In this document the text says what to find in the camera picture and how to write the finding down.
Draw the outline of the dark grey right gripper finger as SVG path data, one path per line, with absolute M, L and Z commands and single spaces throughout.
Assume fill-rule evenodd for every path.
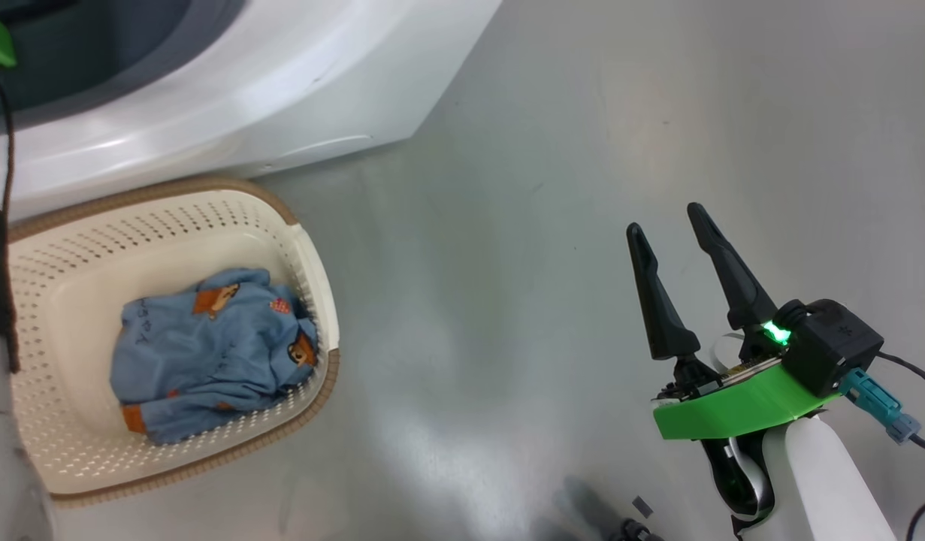
M 689 203 L 688 218 L 700 249 L 712 260 L 727 299 L 730 328 L 763 328 L 777 312 L 775 302 L 702 204 Z
M 626 239 L 651 358 L 693 358 L 700 350 L 698 337 L 679 318 L 659 280 L 657 256 L 638 223 L 627 226 Z

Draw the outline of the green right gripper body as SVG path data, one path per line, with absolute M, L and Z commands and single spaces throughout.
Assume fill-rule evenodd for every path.
M 774 355 L 715 373 L 702 385 L 667 386 L 652 400 L 652 418 L 665 440 L 723 440 L 794 422 L 840 397 L 809 391 Z

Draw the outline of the blue cartoon print garment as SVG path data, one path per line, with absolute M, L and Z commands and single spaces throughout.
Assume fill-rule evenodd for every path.
M 229 268 L 123 305 L 110 386 L 129 431 L 177 444 L 281 403 L 313 376 L 318 339 L 269 271 Z

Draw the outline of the white front-load washing machine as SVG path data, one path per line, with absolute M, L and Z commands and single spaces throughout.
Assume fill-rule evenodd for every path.
M 200 56 L 87 112 L 16 129 L 12 222 L 195 176 L 260 176 L 397 143 L 501 0 L 248 0 Z

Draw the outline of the cream perforated laundry basket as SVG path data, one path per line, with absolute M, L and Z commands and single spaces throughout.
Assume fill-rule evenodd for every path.
M 289 207 L 246 180 L 204 176 L 133 189 L 12 226 L 20 370 L 14 411 L 60 508 L 97 506 L 204 475 L 312 421 L 340 369 L 340 329 L 318 251 Z M 171 446 L 123 424 L 109 383 L 123 304 L 233 267 L 262 267 L 313 315 L 312 376 L 270 409 Z

